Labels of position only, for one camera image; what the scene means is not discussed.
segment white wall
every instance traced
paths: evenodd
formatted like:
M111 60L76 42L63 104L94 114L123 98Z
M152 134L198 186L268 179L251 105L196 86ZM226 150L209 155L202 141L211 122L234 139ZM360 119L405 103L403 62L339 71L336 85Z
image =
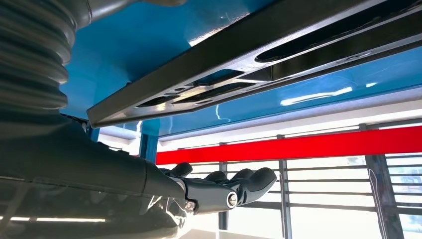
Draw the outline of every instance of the white wall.
M129 152L130 155L139 154L139 146L141 143L140 138L129 140L105 134L99 134L98 141L107 144L108 146L119 148L123 151Z
M208 232L192 229L186 235L182 236L181 239L268 239L259 238L241 234L235 234L230 232Z

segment window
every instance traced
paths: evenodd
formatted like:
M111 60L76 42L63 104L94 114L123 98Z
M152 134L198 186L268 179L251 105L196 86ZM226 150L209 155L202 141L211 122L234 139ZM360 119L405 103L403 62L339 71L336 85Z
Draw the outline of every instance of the window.
M400 208L422 209L422 154L387 154L387 165L394 197ZM422 238L422 216L400 214L405 239Z
M422 238L422 216L400 214L405 239Z
M293 239L381 239L375 212L291 208Z
M249 236L282 238L280 210L235 208L228 214L228 231Z
M364 156L287 160L293 239L380 239Z

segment red horizontal bar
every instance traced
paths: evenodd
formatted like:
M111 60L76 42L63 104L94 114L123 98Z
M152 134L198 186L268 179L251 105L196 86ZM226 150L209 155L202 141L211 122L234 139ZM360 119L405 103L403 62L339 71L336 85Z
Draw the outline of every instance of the red horizontal bar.
M337 133L157 153L157 164L422 152L422 126Z

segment glossy blue surface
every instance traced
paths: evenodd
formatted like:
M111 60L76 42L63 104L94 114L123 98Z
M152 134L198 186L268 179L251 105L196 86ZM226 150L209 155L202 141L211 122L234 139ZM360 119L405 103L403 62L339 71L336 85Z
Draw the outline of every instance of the glossy blue surface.
M422 47L194 113L144 121L160 136L422 86Z
M86 110L236 19L272 0L190 0L166 8L137 3L77 33L62 112ZM190 114L147 120L142 132L163 136L349 101L422 85L422 48ZM120 125L136 130L137 122Z
M77 33L69 83L61 90L63 113L87 118L86 110L191 45L272 0L189 0L180 7L136 3Z

